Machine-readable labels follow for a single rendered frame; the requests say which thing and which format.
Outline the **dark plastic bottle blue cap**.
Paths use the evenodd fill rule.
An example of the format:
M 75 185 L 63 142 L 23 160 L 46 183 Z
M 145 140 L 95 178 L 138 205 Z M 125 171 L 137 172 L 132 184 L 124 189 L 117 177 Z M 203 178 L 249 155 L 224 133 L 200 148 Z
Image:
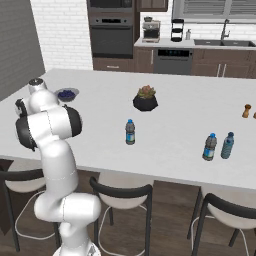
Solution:
M 216 145 L 216 135 L 214 133 L 211 133 L 206 139 L 202 158 L 205 159 L 206 161 L 212 161 L 214 158 Z
M 133 145 L 135 143 L 135 125 L 131 119 L 126 124 L 126 143 Z

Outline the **potted succulent in black pot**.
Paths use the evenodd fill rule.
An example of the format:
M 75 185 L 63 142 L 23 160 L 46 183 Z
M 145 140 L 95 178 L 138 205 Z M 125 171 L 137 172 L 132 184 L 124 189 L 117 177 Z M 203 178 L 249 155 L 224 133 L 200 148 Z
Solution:
M 155 89 L 150 85 L 143 86 L 134 97 L 133 106 L 142 112 L 152 111 L 158 106 L 155 93 Z

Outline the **black and white bar stool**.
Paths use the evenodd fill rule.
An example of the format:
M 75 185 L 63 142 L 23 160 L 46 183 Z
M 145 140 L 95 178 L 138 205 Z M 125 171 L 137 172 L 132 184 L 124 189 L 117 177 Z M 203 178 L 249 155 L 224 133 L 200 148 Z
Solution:
M 142 178 L 135 174 L 107 174 L 101 172 L 99 178 L 91 177 L 89 183 L 94 194 L 107 205 L 102 222 L 94 222 L 94 243 L 110 256 L 124 256 L 108 252 L 100 242 L 106 214 L 109 214 L 110 225 L 114 225 L 113 210 L 130 210 L 141 207 L 146 211 L 145 246 L 137 256 L 150 256 L 150 235 L 152 222 L 152 194 L 154 180 Z
M 16 193 L 32 193 L 35 192 L 35 196 L 40 193 L 40 188 L 45 185 L 43 172 L 41 169 L 33 169 L 27 171 L 8 171 L 4 170 L 0 166 L 0 184 L 3 187 L 5 202 L 7 204 L 7 212 L 9 222 L 12 230 L 13 241 L 17 252 L 20 251 L 19 239 L 20 234 L 17 231 L 17 221 L 24 209 L 21 210 L 18 217 L 14 217 L 14 210 L 12 207 L 12 201 L 10 192 Z
M 234 229 L 229 242 L 230 247 L 233 246 L 238 233 L 242 234 L 246 246 L 244 230 L 253 230 L 256 234 L 256 191 L 243 192 L 217 186 L 201 186 L 187 233 L 187 238 L 191 240 L 191 256 L 198 255 L 206 218 L 216 219 Z M 246 256 L 250 256 L 247 246 L 245 250 Z

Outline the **bowl of blueberries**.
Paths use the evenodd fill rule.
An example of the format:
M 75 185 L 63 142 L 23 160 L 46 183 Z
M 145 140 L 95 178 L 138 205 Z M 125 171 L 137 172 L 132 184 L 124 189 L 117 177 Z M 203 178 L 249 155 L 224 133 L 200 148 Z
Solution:
M 76 88 L 62 88 L 55 92 L 57 98 L 62 102 L 71 102 L 79 94 Z

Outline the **black dishwasher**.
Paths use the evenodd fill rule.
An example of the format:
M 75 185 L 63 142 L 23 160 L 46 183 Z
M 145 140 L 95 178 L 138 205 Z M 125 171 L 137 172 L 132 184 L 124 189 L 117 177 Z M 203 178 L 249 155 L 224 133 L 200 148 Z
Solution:
M 158 48 L 154 52 L 154 73 L 189 75 L 193 50 L 184 48 Z

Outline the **silver coffee machine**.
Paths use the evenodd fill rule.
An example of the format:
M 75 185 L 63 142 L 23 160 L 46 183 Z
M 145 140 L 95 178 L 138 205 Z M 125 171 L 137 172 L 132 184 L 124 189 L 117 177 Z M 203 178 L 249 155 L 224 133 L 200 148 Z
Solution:
M 143 42 L 158 43 L 160 40 L 160 25 L 158 20 L 152 17 L 145 17 L 143 22 Z

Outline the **clear blue plastic bottle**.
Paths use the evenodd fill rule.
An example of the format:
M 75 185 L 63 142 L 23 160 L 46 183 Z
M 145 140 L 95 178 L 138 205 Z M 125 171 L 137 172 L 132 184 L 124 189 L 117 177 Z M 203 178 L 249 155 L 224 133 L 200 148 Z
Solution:
M 222 150 L 221 150 L 221 157 L 223 159 L 228 159 L 230 157 L 233 145 L 234 145 L 234 133 L 229 132 L 228 136 L 224 139 Z

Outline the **dark wood base cupboards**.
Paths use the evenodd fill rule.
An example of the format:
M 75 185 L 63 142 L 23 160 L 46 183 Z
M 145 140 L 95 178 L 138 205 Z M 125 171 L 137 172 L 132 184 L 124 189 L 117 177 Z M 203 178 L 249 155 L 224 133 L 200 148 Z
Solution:
M 93 69 L 135 73 L 176 74 L 218 78 L 256 79 L 256 50 L 192 50 L 192 60 L 160 60 L 153 48 L 135 47 L 132 59 L 93 58 Z

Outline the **black microwave oven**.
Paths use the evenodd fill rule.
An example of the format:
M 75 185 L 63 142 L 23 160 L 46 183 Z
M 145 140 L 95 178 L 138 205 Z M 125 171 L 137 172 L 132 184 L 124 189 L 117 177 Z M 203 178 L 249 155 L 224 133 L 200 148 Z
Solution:
M 132 0 L 89 0 L 93 8 L 132 8 Z

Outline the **dark sink basin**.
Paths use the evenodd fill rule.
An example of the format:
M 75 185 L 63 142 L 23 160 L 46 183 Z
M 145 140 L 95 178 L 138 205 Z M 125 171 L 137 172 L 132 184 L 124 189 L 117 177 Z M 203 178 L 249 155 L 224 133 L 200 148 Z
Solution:
M 232 47 L 256 47 L 252 41 L 243 40 L 201 40 L 194 39 L 195 45 L 209 45 L 209 46 L 232 46 Z

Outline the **metal sink tap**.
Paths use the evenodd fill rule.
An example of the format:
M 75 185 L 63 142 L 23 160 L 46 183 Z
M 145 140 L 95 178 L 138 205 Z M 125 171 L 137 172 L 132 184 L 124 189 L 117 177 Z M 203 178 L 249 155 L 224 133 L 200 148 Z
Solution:
M 224 24 L 223 24 L 223 29 L 221 32 L 221 37 L 220 40 L 223 41 L 225 38 L 228 38 L 230 35 L 230 31 L 227 33 L 226 32 L 226 27 L 229 24 L 230 20 L 229 19 L 225 19 Z

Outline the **window with blinds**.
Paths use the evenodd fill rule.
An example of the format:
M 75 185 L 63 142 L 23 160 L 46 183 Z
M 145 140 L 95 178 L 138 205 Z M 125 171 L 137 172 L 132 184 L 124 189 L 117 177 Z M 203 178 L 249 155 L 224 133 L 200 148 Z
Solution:
M 256 0 L 173 0 L 172 17 L 186 21 L 256 22 Z

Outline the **black wall oven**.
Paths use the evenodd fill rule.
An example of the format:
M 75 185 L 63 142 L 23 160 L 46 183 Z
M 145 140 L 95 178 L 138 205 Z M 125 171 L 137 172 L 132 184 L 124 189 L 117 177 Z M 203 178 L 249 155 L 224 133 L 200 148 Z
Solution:
M 94 58 L 133 57 L 133 20 L 125 13 L 89 16 L 91 51 Z

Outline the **dark wood wall cupboard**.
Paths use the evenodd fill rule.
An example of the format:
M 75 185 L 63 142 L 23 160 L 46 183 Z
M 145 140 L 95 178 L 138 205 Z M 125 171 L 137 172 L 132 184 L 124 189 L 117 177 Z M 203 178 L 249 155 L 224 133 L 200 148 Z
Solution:
M 169 0 L 137 0 L 140 12 L 166 12 Z

